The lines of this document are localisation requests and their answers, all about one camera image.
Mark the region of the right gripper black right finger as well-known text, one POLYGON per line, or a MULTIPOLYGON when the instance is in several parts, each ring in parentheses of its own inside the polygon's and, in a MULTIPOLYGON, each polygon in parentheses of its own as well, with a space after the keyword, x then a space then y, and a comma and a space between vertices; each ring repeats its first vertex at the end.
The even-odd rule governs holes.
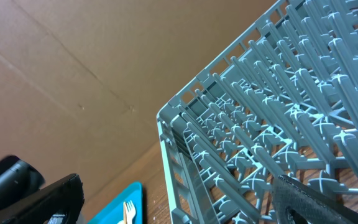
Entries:
POLYGON ((274 178, 272 203, 279 224, 358 224, 358 213, 287 176, 274 178))

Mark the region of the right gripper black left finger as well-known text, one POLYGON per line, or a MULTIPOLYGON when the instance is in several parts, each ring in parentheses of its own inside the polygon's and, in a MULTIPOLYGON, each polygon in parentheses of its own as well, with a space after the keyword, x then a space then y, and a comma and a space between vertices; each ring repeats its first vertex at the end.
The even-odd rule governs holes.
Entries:
POLYGON ((78 174, 70 174, 38 192, 0 210, 0 224, 75 224, 85 198, 78 174))

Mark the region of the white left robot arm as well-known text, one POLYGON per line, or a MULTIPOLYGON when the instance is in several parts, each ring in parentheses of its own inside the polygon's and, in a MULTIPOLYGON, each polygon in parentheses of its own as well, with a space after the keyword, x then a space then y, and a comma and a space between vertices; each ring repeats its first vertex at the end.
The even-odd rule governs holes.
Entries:
POLYGON ((14 155, 0 160, 0 210, 35 193, 45 183, 42 174, 14 155))

